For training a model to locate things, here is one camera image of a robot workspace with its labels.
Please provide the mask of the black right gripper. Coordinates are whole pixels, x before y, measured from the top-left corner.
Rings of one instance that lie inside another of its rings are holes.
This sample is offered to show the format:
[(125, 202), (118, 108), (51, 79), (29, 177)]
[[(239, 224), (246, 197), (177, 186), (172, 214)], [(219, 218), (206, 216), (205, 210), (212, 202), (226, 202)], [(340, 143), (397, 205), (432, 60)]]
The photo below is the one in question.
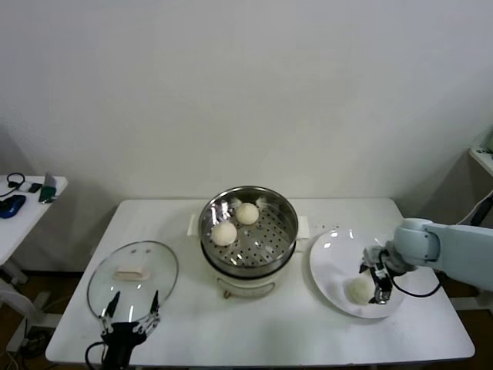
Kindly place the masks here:
[(359, 272), (369, 273), (371, 268), (381, 270), (385, 268), (384, 257), (387, 249), (380, 246), (367, 247), (364, 249), (364, 262), (361, 263)]

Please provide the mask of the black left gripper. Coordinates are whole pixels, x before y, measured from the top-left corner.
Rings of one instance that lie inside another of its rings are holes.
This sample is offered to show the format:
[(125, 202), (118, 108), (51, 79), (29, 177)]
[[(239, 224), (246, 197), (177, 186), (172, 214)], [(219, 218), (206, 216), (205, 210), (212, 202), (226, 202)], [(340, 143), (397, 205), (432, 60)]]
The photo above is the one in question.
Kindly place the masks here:
[(102, 336), (103, 342), (107, 345), (106, 355), (102, 361), (103, 369), (128, 369), (133, 349), (141, 345), (146, 340), (146, 334), (151, 334), (160, 323), (158, 291), (153, 296), (149, 313), (138, 322), (112, 324), (119, 298), (120, 291), (117, 291), (99, 316), (102, 333), (107, 333)]

